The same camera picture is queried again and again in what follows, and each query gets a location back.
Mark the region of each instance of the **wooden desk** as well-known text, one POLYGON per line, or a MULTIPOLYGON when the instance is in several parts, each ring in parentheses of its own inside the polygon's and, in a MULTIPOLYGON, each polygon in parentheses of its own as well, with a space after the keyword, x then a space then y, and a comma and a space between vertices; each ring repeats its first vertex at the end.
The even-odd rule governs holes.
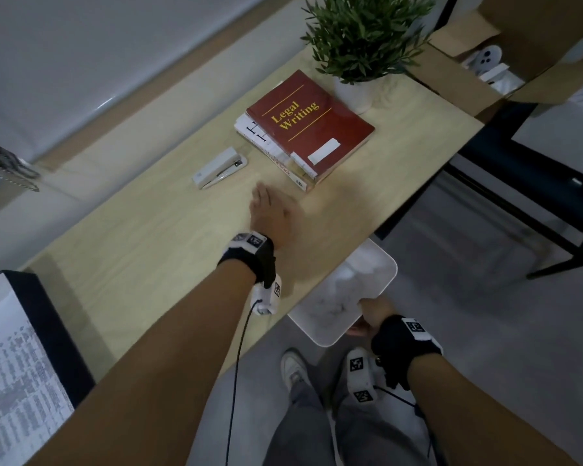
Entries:
MULTIPOLYGON (((244 352, 482 127, 408 77, 391 76, 381 99, 363 115, 376 127, 372 139, 303 194, 233 128, 248 106, 297 69, 330 89, 330 78, 314 70, 304 50, 27 265, 41 278, 96 380, 214 268, 228 240, 247 228, 257 180, 292 195, 305 216, 297 241, 277 260, 280 311, 250 321, 244 352), (192 175, 230 146, 248 157, 249 166, 197 190, 192 175)), ((238 341, 236 333, 223 371, 233 364, 238 341)))

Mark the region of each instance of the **white sneaker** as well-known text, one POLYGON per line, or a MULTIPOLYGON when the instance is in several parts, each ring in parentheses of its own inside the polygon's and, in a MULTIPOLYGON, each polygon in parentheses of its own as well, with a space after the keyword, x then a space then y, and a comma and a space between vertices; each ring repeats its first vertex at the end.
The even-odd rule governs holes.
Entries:
POLYGON ((303 380, 309 386, 313 387, 309 380, 309 374, 306 371, 306 364, 295 349, 289 349, 283 353, 281 358, 281 375, 283 382, 287 386, 287 390, 291 391, 294 383, 303 380))

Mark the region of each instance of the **white tray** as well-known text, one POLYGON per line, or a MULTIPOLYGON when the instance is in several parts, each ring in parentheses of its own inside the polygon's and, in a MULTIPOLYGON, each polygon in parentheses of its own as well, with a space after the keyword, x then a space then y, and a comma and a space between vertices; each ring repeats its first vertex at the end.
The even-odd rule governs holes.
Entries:
POLYGON ((359 300, 380 296, 396 274, 395 260, 367 239, 288 315, 313 342, 330 347, 360 317, 359 300))

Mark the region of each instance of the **gray pants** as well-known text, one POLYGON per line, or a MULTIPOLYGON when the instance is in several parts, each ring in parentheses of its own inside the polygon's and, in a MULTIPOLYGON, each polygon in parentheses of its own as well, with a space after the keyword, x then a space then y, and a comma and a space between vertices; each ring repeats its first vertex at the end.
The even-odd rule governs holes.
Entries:
MULTIPOLYGON (((375 406, 359 407, 350 399, 345 385, 337 387, 334 401, 339 406, 335 435, 346 466, 429 464, 410 438, 381 419, 375 406)), ((291 388, 290 406, 270 441, 264 466, 314 465, 335 465, 333 439, 317 393, 299 381, 291 388)))

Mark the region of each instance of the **hand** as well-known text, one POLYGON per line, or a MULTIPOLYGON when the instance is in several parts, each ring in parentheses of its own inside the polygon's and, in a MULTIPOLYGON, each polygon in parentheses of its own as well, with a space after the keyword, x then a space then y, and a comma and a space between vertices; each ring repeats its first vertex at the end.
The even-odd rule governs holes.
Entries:
POLYGON ((378 333, 384 319, 397 314, 393 303, 384 295, 374 299, 361 299, 359 305, 363 315, 348 329, 348 335, 373 337, 378 333))
POLYGON ((274 249, 283 247, 292 233, 291 213, 281 198, 280 191, 264 183, 257 183, 250 202, 250 229, 264 234, 274 244, 274 249))

